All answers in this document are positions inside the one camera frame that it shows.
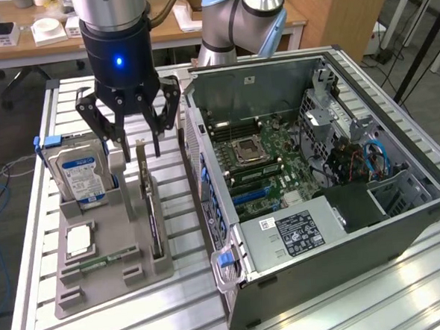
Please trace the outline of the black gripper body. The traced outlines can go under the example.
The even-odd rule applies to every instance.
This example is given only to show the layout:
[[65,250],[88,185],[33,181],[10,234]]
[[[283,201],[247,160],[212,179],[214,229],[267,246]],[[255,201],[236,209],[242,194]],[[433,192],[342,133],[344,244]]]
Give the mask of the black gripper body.
[[79,22],[89,64],[95,77],[95,94],[122,115],[140,114],[160,90],[150,26],[146,16],[122,31],[97,31]]

